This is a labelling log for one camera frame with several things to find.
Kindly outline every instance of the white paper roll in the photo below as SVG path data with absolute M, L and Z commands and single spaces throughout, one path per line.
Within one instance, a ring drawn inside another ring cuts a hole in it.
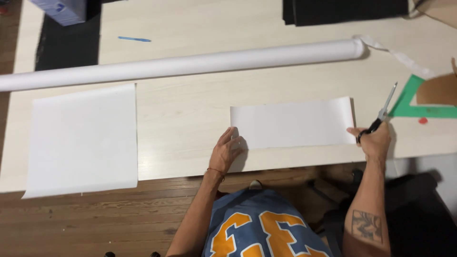
M 365 46 L 360 39 L 345 39 L 262 49 L 198 54 L 44 70 L 0 76 L 0 91 L 69 86 L 116 80 L 188 75 L 226 70 L 255 69 L 357 59 Z

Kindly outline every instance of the red dot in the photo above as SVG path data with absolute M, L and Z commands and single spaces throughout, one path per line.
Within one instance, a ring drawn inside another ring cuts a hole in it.
M 422 124 L 422 125 L 423 124 L 427 124 L 428 123 L 428 119 L 425 118 L 425 117 L 422 117 L 422 118 L 419 119 L 419 123 Z

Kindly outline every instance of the blue jersey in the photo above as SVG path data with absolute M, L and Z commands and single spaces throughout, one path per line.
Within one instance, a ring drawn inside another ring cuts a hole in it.
M 301 214 L 272 190 L 214 202 L 203 257 L 332 257 Z

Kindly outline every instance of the bracelet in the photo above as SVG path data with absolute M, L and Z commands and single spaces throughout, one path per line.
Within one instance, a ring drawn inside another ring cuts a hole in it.
M 217 172 L 221 173 L 221 175 L 222 175 L 222 181 L 221 181 L 221 183 L 224 182 L 224 180 L 225 180 L 225 175 L 224 175 L 224 173 L 223 173 L 222 171 L 218 171 L 218 170 L 213 169 L 213 168 L 207 168 L 206 171 L 205 171 L 205 173 L 208 172 L 208 170 L 213 170 L 213 171 L 217 171 Z

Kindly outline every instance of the black scissors handle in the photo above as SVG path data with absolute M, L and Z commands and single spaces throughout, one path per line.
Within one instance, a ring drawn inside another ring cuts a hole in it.
M 362 137 L 363 134 L 371 134 L 376 131 L 376 129 L 379 128 L 379 126 L 383 123 L 383 121 L 379 118 L 377 118 L 368 129 L 364 129 L 359 133 L 359 136 L 356 138 L 357 143 L 360 144 L 360 138 Z

